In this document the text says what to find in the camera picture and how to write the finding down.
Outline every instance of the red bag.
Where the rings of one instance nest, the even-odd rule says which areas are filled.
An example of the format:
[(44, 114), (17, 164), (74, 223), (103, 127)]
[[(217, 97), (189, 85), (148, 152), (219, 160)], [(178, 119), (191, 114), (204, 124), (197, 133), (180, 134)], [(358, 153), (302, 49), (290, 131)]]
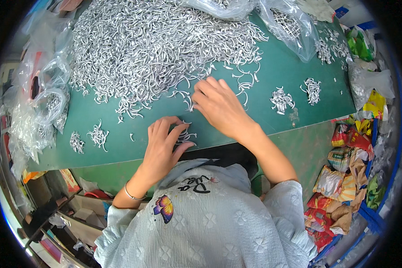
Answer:
[(310, 207), (306, 212), (304, 212), (304, 218), (305, 218), (305, 226), (310, 227), (310, 222), (316, 222), (316, 230), (317, 231), (323, 231), (322, 229), (319, 229), (318, 225), (320, 225), (320, 228), (323, 228), (326, 233), (328, 233), (330, 236), (334, 236), (335, 234), (329, 229), (330, 226), (333, 224), (333, 221), (331, 219), (331, 214), (326, 213), (325, 210), (320, 209), (320, 208), (312, 208)]
[(323, 196), (321, 193), (315, 193), (308, 201), (307, 206), (312, 208), (326, 208), (333, 199)]
[(359, 147), (369, 155), (369, 160), (374, 158), (374, 148), (371, 139), (365, 134), (360, 134), (354, 126), (338, 124), (332, 136), (333, 147)]
[(317, 246), (317, 252), (319, 253), (333, 240), (333, 237), (327, 232), (312, 231), (310, 228), (306, 228), (306, 230), (308, 235), (314, 238), (314, 244)]

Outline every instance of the green work table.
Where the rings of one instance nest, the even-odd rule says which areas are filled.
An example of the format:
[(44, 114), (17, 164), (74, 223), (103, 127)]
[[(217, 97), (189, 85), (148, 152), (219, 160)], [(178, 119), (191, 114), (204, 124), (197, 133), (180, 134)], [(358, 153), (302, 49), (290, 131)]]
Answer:
[[(336, 58), (336, 62), (322, 65), (315, 56), (309, 63), (303, 63), (282, 41), (277, 40), (267, 31), (257, 15), (251, 16), (250, 20), (270, 37), (268, 42), (257, 43), (257, 46), (264, 51), (260, 61), (261, 68), (257, 73), (259, 82), (255, 82), (252, 88), (246, 90), (247, 114), (261, 125), (267, 135), (329, 121), (356, 112), (348, 86), (347, 72), (341, 69), (341, 60), (345, 62), (344, 58)], [(334, 24), (319, 22), (317, 29), (324, 30), (325, 25), (341, 33), (339, 37), (341, 42), (344, 34), (337, 19)], [(236, 68), (225, 69), (222, 67), (223, 62), (215, 62), (214, 65), (217, 71), (213, 70), (212, 76), (216, 79), (223, 78), (237, 93), (237, 79), (231, 77), (233, 72), (240, 75)], [(257, 67), (255, 63), (252, 63), (241, 66), (241, 69), (252, 72)], [(249, 77), (245, 75), (244, 80), (241, 78), (240, 82), (246, 82), (246, 80), (251, 82), (252, 79)], [(322, 82), (320, 101), (314, 106), (308, 104), (306, 93), (299, 88), (300, 85), (305, 88), (304, 80), (309, 77)], [(178, 90), (193, 93), (193, 86), (197, 81), (191, 81), (190, 89), (187, 82), (183, 81), (179, 84)], [(285, 115), (279, 115), (276, 110), (271, 109), (273, 105), (270, 101), (271, 93), (277, 90), (276, 87), (283, 87), (286, 94), (292, 95), (297, 110), (288, 107)], [(144, 157), (148, 143), (148, 126), (166, 115), (177, 115), (186, 122), (192, 122), (189, 133), (197, 133), (198, 137), (191, 137), (190, 140), (196, 142), (197, 146), (191, 147), (190, 151), (235, 142), (210, 126), (197, 110), (192, 113), (185, 111), (187, 104), (183, 102), (180, 94), (177, 94), (176, 98), (166, 98), (170, 93), (163, 94), (160, 100), (151, 104), (151, 110), (143, 109), (140, 112), (144, 118), (131, 119), (127, 114), (123, 114), (124, 123), (117, 124), (118, 114), (115, 113), (115, 109), (118, 108), (119, 99), (113, 98), (109, 100), (109, 103), (96, 104), (93, 92), (91, 90), (85, 98), (81, 92), (71, 92), (69, 114), (63, 135), (57, 134), (55, 148), (45, 148), (43, 154), (39, 154), (39, 164), (30, 160), (29, 171), (77, 168), (141, 159)], [(243, 103), (246, 96), (240, 94), (238, 98)], [(88, 131), (93, 130), (95, 124), (98, 125), (100, 118), (102, 130), (110, 132), (105, 143), (108, 152), (105, 152), (102, 147), (93, 146), (94, 142), (90, 136), (86, 136)], [(78, 131), (80, 139), (86, 142), (84, 154), (75, 153), (70, 147), (69, 141), (73, 131)], [(130, 133), (134, 133), (135, 142), (130, 140)]]

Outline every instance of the hand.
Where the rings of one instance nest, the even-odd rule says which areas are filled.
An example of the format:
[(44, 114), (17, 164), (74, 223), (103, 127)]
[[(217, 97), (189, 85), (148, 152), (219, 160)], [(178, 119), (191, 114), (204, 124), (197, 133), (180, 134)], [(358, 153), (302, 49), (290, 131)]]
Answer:
[[(169, 134), (168, 130), (172, 124), (177, 126)], [(165, 116), (150, 125), (147, 129), (149, 144), (144, 160), (133, 178), (142, 179), (151, 186), (165, 177), (177, 164), (184, 151), (194, 145), (193, 142), (184, 142), (173, 153), (179, 135), (188, 127), (189, 124), (183, 124), (177, 116)]]
[(199, 110), (212, 126), (240, 143), (250, 138), (251, 131), (258, 125), (246, 114), (225, 80), (208, 77), (196, 83), (194, 89), (192, 100), (197, 103), (194, 109)]

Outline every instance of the woman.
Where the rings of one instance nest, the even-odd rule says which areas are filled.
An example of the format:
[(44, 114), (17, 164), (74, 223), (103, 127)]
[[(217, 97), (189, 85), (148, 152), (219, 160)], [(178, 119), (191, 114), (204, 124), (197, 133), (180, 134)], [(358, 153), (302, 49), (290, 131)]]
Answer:
[[(143, 163), (109, 209), (108, 226), (96, 240), (96, 260), (102, 267), (306, 268), (316, 246), (304, 228), (302, 187), (290, 162), (223, 79), (199, 81), (192, 100), (212, 126), (256, 156), (276, 185), (262, 202), (251, 194), (239, 164), (177, 162), (194, 145), (185, 142), (173, 152), (189, 125), (163, 117), (148, 128)], [(153, 185), (152, 200), (138, 210)]]

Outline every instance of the brown paper bag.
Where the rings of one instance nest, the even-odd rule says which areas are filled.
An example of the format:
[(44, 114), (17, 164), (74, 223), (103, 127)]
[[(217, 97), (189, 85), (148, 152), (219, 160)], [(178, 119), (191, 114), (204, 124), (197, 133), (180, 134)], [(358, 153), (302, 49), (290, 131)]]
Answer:
[(332, 201), (329, 205), (326, 207), (326, 212), (327, 213), (332, 213), (334, 212), (337, 208), (339, 208), (343, 203), (337, 200)]
[(347, 205), (342, 205), (331, 214), (331, 219), (335, 221), (329, 228), (334, 234), (348, 234), (350, 223), (352, 222), (352, 209)]
[(350, 202), (350, 207), (352, 208), (352, 213), (359, 211), (360, 205), (362, 201), (365, 199), (366, 188), (359, 190), (359, 193), (356, 194), (356, 198)]
[(354, 150), (352, 157), (350, 158), (350, 165), (349, 165), (350, 172), (352, 173), (354, 181), (356, 182), (356, 194), (359, 193), (360, 187), (368, 184), (368, 179), (366, 178), (365, 175), (366, 170), (365, 164), (360, 158), (354, 160), (356, 158), (357, 151), (358, 150)]

